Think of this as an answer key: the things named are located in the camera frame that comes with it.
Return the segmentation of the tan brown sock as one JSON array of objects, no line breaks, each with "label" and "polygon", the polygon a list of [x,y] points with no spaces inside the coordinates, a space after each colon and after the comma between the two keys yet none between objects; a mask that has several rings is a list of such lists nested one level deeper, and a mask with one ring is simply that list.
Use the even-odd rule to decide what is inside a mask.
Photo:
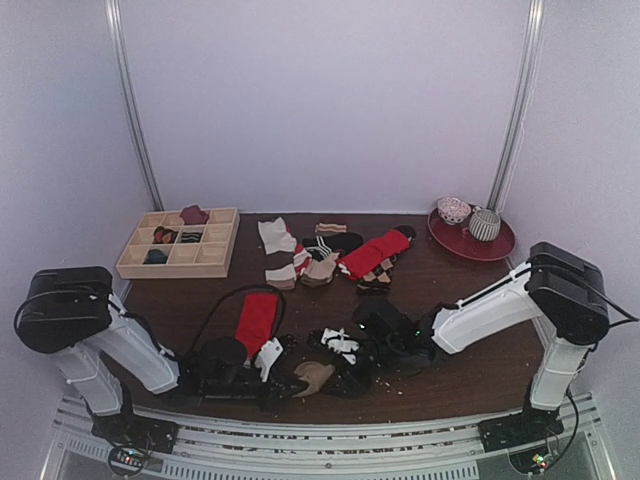
[{"label": "tan brown sock", "polygon": [[335,373],[335,366],[332,364],[321,364],[317,361],[305,361],[300,363],[294,370],[294,375],[301,381],[307,383],[307,387],[294,398],[304,398],[318,393],[329,378]]}]

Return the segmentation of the red and beige sock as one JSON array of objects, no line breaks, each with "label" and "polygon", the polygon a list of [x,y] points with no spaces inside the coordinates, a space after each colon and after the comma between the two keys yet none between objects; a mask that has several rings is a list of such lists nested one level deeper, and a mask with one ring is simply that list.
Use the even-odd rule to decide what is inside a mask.
[{"label": "red and beige sock", "polygon": [[252,293],[245,297],[235,338],[253,358],[273,336],[278,297],[272,293]]}]

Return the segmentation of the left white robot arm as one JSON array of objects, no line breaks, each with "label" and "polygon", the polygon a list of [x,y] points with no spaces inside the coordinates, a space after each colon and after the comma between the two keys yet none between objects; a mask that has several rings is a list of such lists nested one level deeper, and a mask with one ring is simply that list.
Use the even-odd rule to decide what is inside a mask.
[{"label": "left white robot arm", "polygon": [[229,336],[195,337],[186,353],[172,351],[157,340],[142,315],[125,308],[112,290],[111,273],[101,266],[37,272],[13,328],[29,349],[49,356],[80,394],[94,436],[129,454],[170,454],[178,424],[135,413],[129,388],[101,357],[109,356],[169,404],[236,399],[272,409],[309,384],[279,366],[296,345],[293,336],[278,333],[286,312],[284,296],[268,285],[240,290],[275,297],[274,321],[256,352]]}]

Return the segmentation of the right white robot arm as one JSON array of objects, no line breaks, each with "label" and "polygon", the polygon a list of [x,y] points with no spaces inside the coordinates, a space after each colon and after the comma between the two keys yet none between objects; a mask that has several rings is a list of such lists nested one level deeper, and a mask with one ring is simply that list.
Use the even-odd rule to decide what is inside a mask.
[{"label": "right white robot arm", "polygon": [[539,242],[503,279],[454,304],[440,303],[418,321],[385,298],[370,299],[352,315],[362,338],[325,327],[313,331],[308,343],[336,357],[325,392],[355,397],[367,389],[376,367],[401,360],[430,365],[532,319],[549,321],[555,336],[527,387],[521,412],[479,423],[483,448],[490,452],[563,432],[562,401],[588,351],[610,330],[603,276],[595,265]]}]

